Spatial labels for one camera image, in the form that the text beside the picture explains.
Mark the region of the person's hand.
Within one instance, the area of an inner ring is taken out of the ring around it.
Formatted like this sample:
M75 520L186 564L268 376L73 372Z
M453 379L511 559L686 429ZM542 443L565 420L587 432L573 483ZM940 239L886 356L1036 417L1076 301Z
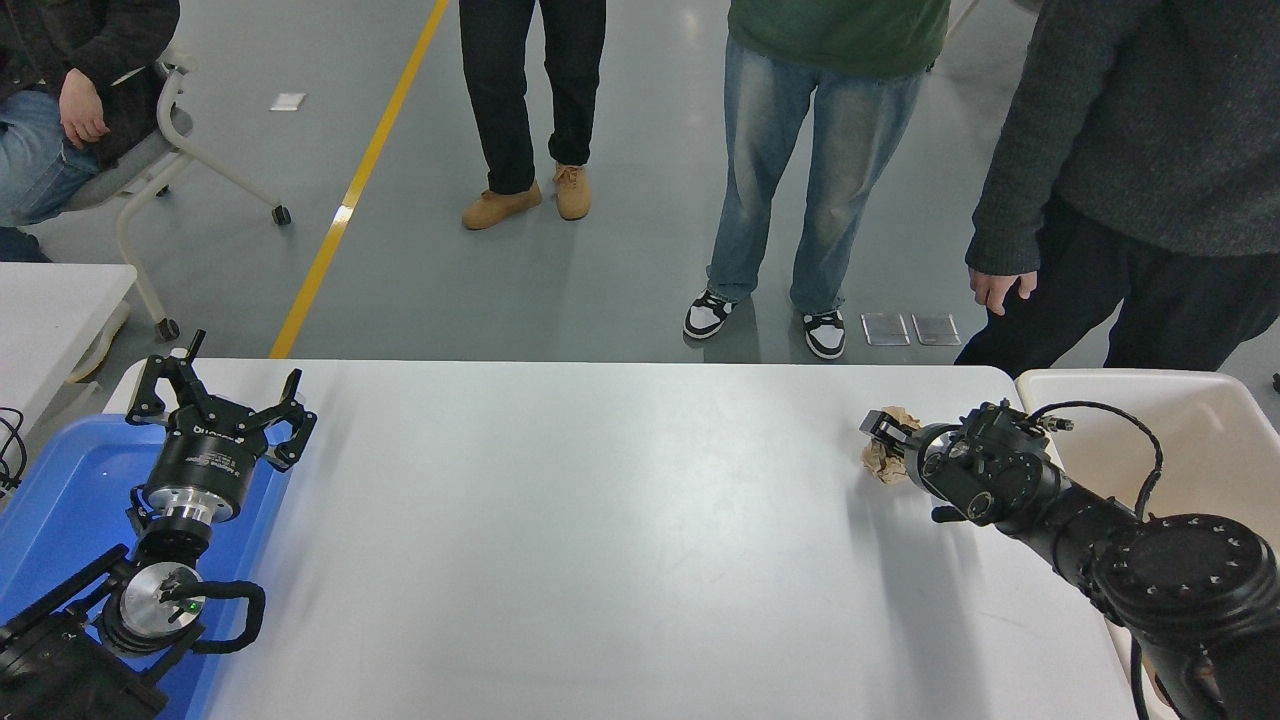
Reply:
M84 150L110 133L96 86L79 69L67 72L58 106L64 133L76 149Z

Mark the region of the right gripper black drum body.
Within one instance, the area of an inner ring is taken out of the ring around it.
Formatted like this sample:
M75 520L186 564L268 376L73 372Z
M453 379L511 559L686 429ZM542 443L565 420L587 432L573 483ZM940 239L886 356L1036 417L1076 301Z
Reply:
M919 429L908 429L904 441L902 461L910 482L924 492L936 492L931 484L925 466L942 452L947 446L946 436L950 434L950 424L934 423Z

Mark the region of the person's right hand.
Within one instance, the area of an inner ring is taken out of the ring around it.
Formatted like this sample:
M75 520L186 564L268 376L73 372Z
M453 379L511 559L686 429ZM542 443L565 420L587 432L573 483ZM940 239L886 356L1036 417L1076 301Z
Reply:
M1038 286L1038 272L1028 272L1016 275L996 275L968 269L969 287L975 304L984 307L996 316L1006 313L1010 299L1027 301Z

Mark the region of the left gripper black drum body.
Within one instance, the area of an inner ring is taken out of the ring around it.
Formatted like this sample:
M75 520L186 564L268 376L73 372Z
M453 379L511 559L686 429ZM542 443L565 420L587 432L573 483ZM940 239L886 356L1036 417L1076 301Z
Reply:
M145 484L151 507L166 507L186 491L216 497L212 506L239 507L247 495L253 468L268 447L264 429L239 433L206 427L204 420L170 416L155 468Z

